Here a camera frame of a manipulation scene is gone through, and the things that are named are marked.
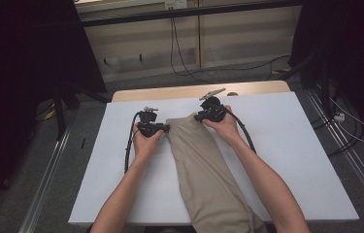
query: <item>beige pants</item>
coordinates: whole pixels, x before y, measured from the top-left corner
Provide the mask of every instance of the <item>beige pants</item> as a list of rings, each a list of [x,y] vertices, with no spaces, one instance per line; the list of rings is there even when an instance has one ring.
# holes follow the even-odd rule
[[[167,119],[184,204],[198,233],[267,232],[248,206],[207,128],[193,115]]]

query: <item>person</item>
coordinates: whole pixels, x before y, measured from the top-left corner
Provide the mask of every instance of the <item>person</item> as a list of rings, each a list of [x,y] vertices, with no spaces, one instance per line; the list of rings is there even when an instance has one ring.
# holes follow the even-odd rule
[[[277,232],[310,232],[302,210],[284,180],[265,163],[239,134],[236,119],[226,115],[221,122],[202,121],[213,128],[236,152],[254,189],[268,211]],[[137,133],[133,127],[135,158],[116,189],[106,200],[95,219],[90,232],[122,232],[131,210],[138,184],[154,154],[156,143],[163,135],[157,131],[150,138]]]

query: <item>forearm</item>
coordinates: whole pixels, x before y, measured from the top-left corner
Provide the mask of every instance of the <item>forearm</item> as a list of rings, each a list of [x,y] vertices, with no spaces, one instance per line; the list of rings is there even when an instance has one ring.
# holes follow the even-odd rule
[[[100,210],[91,232],[122,232],[146,164],[142,156],[136,156],[115,191]]]
[[[278,232],[309,232],[303,213],[283,179],[242,138],[228,141],[238,155]]]

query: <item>pant leg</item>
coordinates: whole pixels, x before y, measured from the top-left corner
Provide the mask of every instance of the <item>pant leg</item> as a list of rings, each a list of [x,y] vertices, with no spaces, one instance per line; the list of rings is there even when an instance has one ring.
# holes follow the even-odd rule
[[[193,115],[173,118],[168,138],[180,190],[198,233],[267,232],[252,212],[207,128]]]

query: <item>hand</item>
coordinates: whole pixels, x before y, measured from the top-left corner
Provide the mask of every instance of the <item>hand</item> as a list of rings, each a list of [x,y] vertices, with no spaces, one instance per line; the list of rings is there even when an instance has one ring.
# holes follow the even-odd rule
[[[228,111],[232,112],[232,109],[229,105],[225,105]],[[212,122],[209,119],[203,119],[202,122],[213,128],[215,132],[217,132],[218,136],[226,141],[228,144],[232,142],[232,140],[237,140],[240,137],[239,130],[237,129],[237,122],[236,119],[233,118],[231,115],[226,114],[224,120],[221,122]]]
[[[150,157],[156,148],[157,141],[160,139],[161,135],[163,135],[163,130],[157,131],[154,135],[147,138],[137,128],[137,123],[133,125],[133,134],[134,134],[134,151],[136,152],[136,156],[138,154],[142,154],[143,156]]]

